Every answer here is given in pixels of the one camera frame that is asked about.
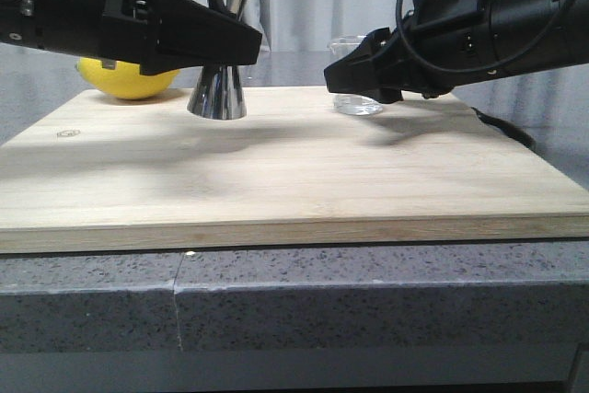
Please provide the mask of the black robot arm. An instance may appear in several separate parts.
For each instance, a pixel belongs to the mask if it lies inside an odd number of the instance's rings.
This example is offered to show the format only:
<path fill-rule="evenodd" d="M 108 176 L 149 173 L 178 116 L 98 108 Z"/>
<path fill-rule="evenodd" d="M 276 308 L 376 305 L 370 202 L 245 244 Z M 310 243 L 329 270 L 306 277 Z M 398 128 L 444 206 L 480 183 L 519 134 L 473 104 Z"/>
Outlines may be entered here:
<path fill-rule="evenodd" d="M 588 0 L 396 0 L 395 29 L 367 34 L 324 71 L 329 92 L 391 104 L 588 61 Z"/>

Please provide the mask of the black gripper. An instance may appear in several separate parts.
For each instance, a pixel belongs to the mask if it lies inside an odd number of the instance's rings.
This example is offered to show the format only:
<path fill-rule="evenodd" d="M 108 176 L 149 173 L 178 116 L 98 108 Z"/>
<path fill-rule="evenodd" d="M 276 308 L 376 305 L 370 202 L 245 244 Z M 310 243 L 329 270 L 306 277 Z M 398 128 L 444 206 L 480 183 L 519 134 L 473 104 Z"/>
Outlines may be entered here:
<path fill-rule="evenodd" d="M 492 0 L 413 0 L 393 31 L 376 29 L 324 69 L 328 92 L 403 100 L 402 91 L 439 96 L 495 76 Z M 381 80 L 374 58 L 381 50 Z"/>
<path fill-rule="evenodd" d="M 193 0 L 1 0 L 3 43 L 139 64 L 143 75 L 251 65 L 261 38 Z"/>

